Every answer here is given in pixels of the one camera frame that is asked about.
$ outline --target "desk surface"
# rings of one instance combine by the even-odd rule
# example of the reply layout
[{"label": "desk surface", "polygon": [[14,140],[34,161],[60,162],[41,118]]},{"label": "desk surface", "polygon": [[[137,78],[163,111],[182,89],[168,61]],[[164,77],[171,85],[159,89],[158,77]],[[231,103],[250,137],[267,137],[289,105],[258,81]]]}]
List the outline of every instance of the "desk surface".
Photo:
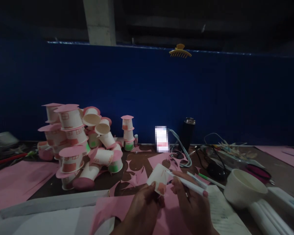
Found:
[{"label": "desk surface", "polygon": [[[110,175],[109,172],[105,172],[98,176],[95,179],[95,188],[94,190],[106,190],[110,189],[112,186],[114,186],[118,181],[124,180],[127,181],[131,178],[130,173],[126,172],[128,168],[128,164],[126,160],[131,160],[130,162],[130,168],[131,170],[139,170],[143,166],[146,169],[147,176],[150,176],[152,172],[152,167],[149,164],[148,158],[152,157],[158,153],[155,153],[153,147],[151,146],[140,146],[141,150],[149,150],[151,149],[152,152],[140,152],[140,153],[132,153],[132,152],[124,152],[123,157],[122,157],[122,162],[123,162],[123,169],[119,171],[116,174],[113,174],[112,176]],[[256,160],[262,164],[263,166],[266,167],[266,169],[270,172],[272,175],[272,179],[274,179],[276,186],[282,188],[284,191],[289,193],[294,197],[294,167],[256,149],[253,147],[242,147],[240,149],[242,152],[256,152],[258,154]],[[207,175],[207,172],[203,169],[207,167],[207,162],[204,160],[204,156],[200,154],[202,163],[204,166],[201,166],[200,161],[198,159],[197,154],[192,154],[191,159],[193,162],[193,165],[190,168],[182,168],[183,172],[191,172],[191,173],[198,173],[197,167],[201,167],[200,173]],[[116,188],[115,191],[115,196],[125,196],[125,195],[132,195],[135,194],[141,187],[135,187],[135,188],[129,188],[125,190],[121,190],[121,188],[124,188],[128,185],[128,183],[122,183],[119,184]],[[62,183],[60,179],[57,179],[55,176],[53,176],[47,183],[45,183],[30,199],[34,198],[41,198],[41,197],[48,197],[48,196],[57,196],[57,195],[64,195],[64,194],[73,194],[73,193],[78,193],[76,190],[69,190],[69,191],[64,191],[62,190]],[[261,231],[259,230],[257,224],[247,211],[245,210],[240,210],[236,211],[236,213],[239,215],[241,220],[244,222],[246,227],[249,229],[251,234],[256,235],[256,234],[262,234]]]}]

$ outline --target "pen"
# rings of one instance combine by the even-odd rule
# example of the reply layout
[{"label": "pen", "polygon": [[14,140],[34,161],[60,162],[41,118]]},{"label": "pen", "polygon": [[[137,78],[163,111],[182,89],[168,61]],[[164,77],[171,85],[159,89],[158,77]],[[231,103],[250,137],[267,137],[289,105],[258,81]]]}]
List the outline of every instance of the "pen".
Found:
[{"label": "pen", "polygon": [[198,185],[195,185],[189,181],[187,181],[186,179],[183,179],[179,176],[174,175],[172,172],[170,171],[166,171],[166,173],[172,177],[177,177],[180,179],[180,181],[182,182],[182,184],[184,184],[186,187],[188,187],[189,189],[193,190],[194,192],[204,196],[204,197],[208,197],[208,192],[204,189],[202,189],[201,187],[199,187]]}]

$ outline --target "white paper cup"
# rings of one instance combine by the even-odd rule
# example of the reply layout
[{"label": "white paper cup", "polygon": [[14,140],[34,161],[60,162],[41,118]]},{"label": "white paper cup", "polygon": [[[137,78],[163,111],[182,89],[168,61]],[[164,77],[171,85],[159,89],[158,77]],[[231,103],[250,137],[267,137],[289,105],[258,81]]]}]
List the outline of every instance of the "white paper cup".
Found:
[{"label": "white paper cup", "polygon": [[114,137],[115,142],[120,142],[120,146],[124,147],[124,138],[123,137]]},{"label": "white paper cup", "polygon": [[62,130],[71,130],[83,126],[78,104],[65,104],[54,112],[59,114]]},{"label": "white paper cup", "polygon": [[17,144],[19,140],[15,138],[10,132],[0,133],[0,146],[8,147]]},{"label": "white paper cup", "polygon": [[256,177],[234,169],[228,176],[223,194],[235,208],[244,209],[263,198],[267,192],[267,187]]},{"label": "white paper cup", "polygon": [[59,106],[62,106],[62,105],[63,104],[58,104],[58,103],[50,103],[50,104],[42,105],[42,106],[45,106],[47,110],[47,118],[48,118],[48,121],[46,121],[47,123],[60,122],[59,115],[58,113],[55,113],[54,110],[56,110]]},{"label": "white paper cup", "polygon": [[84,148],[83,153],[82,153],[83,157],[86,156],[87,154],[89,154],[90,147],[88,145],[88,137],[87,137],[86,141],[84,141],[80,145],[83,146],[83,148]]},{"label": "white paper cup", "polygon": [[83,123],[87,126],[96,126],[101,120],[100,110],[96,107],[84,108]]},{"label": "white paper cup", "polygon": [[109,166],[108,166],[108,171],[110,173],[118,173],[123,167],[123,163],[122,163],[122,159],[119,159],[115,162],[112,162]]},{"label": "white paper cup", "polygon": [[114,151],[113,159],[112,159],[112,163],[113,163],[122,158],[123,152],[119,143],[117,143],[115,147],[112,148],[112,150]]},{"label": "white paper cup", "polygon": [[131,130],[133,128],[132,118],[133,116],[125,115],[122,116],[122,130]]},{"label": "white paper cup", "polygon": [[99,124],[95,127],[95,132],[99,135],[105,135],[109,133],[111,126],[111,119],[107,117],[102,117]]},{"label": "white paper cup", "polygon": [[132,140],[132,141],[125,141],[124,142],[124,149],[126,151],[132,151],[134,149],[134,140]]},{"label": "white paper cup", "polygon": [[74,188],[73,187],[74,179],[78,178],[80,173],[81,173],[81,170],[77,170],[77,171],[72,172],[70,174],[63,174],[59,169],[56,173],[56,177],[61,179],[63,190],[71,190]]},{"label": "white paper cup", "polygon": [[83,153],[84,147],[77,145],[64,148],[60,151],[59,155],[63,158],[61,172],[71,173],[83,167]]},{"label": "white paper cup", "polygon": [[95,186],[95,178],[101,170],[101,165],[99,164],[85,164],[82,174],[79,178],[73,181],[73,187],[79,191],[91,190]]},{"label": "white paper cup", "polygon": [[124,141],[134,140],[133,130],[134,128],[130,131],[124,131],[124,135],[123,135]]},{"label": "white paper cup", "polygon": [[116,142],[115,142],[111,132],[108,132],[107,134],[100,136],[99,139],[104,144],[106,149],[111,149],[111,148],[115,147],[115,145],[116,145]]},{"label": "white paper cup", "polygon": [[40,159],[45,161],[51,161],[53,159],[53,150],[52,147],[48,145],[47,141],[38,142],[37,148]]},{"label": "white paper cup", "polygon": [[102,142],[100,140],[100,136],[95,132],[95,131],[89,131],[88,132],[88,144],[90,148],[96,148],[96,147],[101,147]]},{"label": "white paper cup", "polygon": [[65,143],[65,144],[59,145],[59,146],[52,146],[52,150],[53,150],[53,154],[55,156],[55,159],[59,160],[61,158],[60,155],[59,155],[59,152],[62,149],[66,148],[66,147],[69,147],[69,146],[70,146],[69,143]]},{"label": "white paper cup", "polygon": [[44,131],[49,146],[60,146],[68,142],[66,134],[61,130],[61,124],[48,125],[38,129]]},{"label": "white paper cup", "polygon": [[87,135],[85,134],[84,127],[80,127],[72,131],[65,131],[65,134],[71,146],[80,145],[87,140]]},{"label": "white paper cup", "polygon": [[109,166],[112,162],[114,152],[111,150],[95,148],[90,151],[89,158],[91,163]]}]

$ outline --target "blue wall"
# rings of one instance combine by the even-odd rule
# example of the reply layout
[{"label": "blue wall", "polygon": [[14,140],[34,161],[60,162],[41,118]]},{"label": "blue wall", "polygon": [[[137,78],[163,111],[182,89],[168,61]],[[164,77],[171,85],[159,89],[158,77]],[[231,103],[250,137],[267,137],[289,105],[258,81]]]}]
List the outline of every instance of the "blue wall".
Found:
[{"label": "blue wall", "polygon": [[43,140],[41,105],[56,102],[98,107],[117,136],[120,117],[133,115],[143,143],[154,142],[155,125],[179,132],[193,117],[194,143],[217,132],[228,142],[294,146],[294,58],[192,54],[0,39],[0,132]]}]

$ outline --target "charging cable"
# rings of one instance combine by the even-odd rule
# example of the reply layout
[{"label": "charging cable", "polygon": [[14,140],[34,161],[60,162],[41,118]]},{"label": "charging cable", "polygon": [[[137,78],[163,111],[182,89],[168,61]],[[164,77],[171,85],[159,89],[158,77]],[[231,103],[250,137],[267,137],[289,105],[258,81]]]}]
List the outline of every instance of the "charging cable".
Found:
[{"label": "charging cable", "polygon": [[174,130],[169,129],[169,131],[170,131],[170,132],[174,135],[174,137],[177,139],[177,141],[175,142],[175,144],[174,144],[174,145],[172,146],[172,148],[170,149],[170,152],[173,151],[174,147],[175,147],[176,144],[179,142],[180,145],[181,145],[181,147],[182,147],[182,150],[183,150],[183,152],[185,153],[185,156],[186,156],[186,158],[187,158],[187,160],[188,160],[188,163],[186,163],[186,164],[182,164],[182,163],[180,163],[180,166],[182,166],[182,167],[191,167],[191,166],[192,166],[192,160],[190,159],[190,156],[189,156],[187,150],[184,148],[183,144],[181,143],[181,141],[180,141],[180,137],[177,135],[177,133],[175,133]]}]

